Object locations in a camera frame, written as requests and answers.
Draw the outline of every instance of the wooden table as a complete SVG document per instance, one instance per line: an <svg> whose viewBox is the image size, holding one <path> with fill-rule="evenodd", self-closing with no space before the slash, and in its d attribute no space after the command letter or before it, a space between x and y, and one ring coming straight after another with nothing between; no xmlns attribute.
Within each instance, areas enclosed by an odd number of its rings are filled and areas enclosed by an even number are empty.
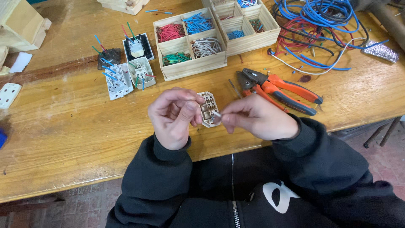
<svg viewBox="0 0 405 228"><path fill-rule="evenodd" d="M272 2L265 4L270 8ZM110 101L105 77L96 68L97 53L91 48L98 46L94 34L106 48L122 49L121 24L128 21L135 33L147 33L157 56L152 22L170 15L144 10L172 9L180 14L202 8L201 2L151 0L136 16L102 8L95 0L49 0L34 7L52 26L42 47L29 52L34 57L25 71L1 79L2 84L14 82L23 87L12 106L1 111L1 124L9 138L0 150L0 202L122 177L142 140L153 134L147 106L166 89L209 91L222 109L237 99L228 78L236 84L235 71L244 67L262 72L267 68L292 82L302 76L266 55L267 48L229 57L227 67L170 82L163 80L155 59L150 63L156 85ZM389 38L371 16L358 16L372 29L372 40ZM387 45L399 49L394 42ZM338 52L332 42L324 46ZM320 62L335 59L320 50L316 55ZM290 55L281 58L295 67L302 65ZM312 118L324 123L328 131L337 131L405 114L404 65L403 56L390 64L359 50L348 51L337 66L350 66L350 71L331 71L300 83L324 99ZM316 71L309 66L303 69ZM228 135L223 126L191 127L190 135L193 144L188 152L193 161L268 144L241 129Z"/></svg>

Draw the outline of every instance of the orange pliers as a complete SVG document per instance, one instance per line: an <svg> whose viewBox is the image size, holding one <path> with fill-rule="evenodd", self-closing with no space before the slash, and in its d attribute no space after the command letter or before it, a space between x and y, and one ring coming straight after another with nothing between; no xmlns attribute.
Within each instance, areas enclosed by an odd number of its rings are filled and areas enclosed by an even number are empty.
<svg viewBox="0 0 405 228"><path fill-rule="evenodd" d="M267 76L260 72L244 68L242 72L237 71L237 77L242 86L244 96L251 95L251 89L253 89L255 93L287 113L288 110L285 107L276 103L267 94L271 94L287 107L310 116L316 114L315 109L286 95L279 89L279 87L294 92L312 103L322 104L323 102L323 99L312 91L295 83L284 81L275 74Z"/></svg>

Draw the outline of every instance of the person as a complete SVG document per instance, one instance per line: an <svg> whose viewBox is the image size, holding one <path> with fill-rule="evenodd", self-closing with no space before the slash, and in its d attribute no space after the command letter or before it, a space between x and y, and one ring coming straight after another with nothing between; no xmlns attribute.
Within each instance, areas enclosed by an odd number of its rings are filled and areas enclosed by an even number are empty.
<svg viewBox="0 0 405 228"><path fill-rule="evenodd" d="M362 155L258 95L226 106L222 124L273 146L192 163L189 123L202 123L203 103L175 87L149 106L155 133L129 164L107 227L405 227L405 202L373 182Z"/></svg>

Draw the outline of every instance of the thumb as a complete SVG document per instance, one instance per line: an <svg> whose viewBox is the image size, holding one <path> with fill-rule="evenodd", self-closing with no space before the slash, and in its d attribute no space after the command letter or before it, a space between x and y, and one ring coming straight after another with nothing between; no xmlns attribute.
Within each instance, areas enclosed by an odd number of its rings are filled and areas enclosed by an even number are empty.
<svg viewBox="0 0 405 228"><path fill-rule="evenodd" d="M241 116L239 114L224 114L222 116L222 124L232 127L241 127L246 131L251 131L254 125L254 118Z"/></svg>
<svg viewBox="0 0 405 228"><path fill-rule="evenodd" d="M174 128L181 131L188 127L188 124L194 116L196 115L199 104L195 101L187 101L184 106L181 108L179 115L176 120L173 122Z"/></svg>

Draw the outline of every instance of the hoodie sleeve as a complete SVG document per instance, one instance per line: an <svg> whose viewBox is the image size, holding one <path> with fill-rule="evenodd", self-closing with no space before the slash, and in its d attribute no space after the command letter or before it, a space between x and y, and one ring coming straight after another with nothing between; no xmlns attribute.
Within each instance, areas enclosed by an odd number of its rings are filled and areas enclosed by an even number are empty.
<svg viewBox="0 0 405 228"><path fill-rule="evenodd" d="M106 227L161 227L170 222L189 189L190 145L189 137L185 147L171 151L155 135L145 139L125 171L122 195Z"/></svg>
<svg viewBox="0 0 405 228"><path fill-rule="evenodd" d="M325 127L291 115L300 126L291 140L274 140L276 157L290 181L342 226L405 226L405 202L386 181L373 182L366 159Z"/></svg>

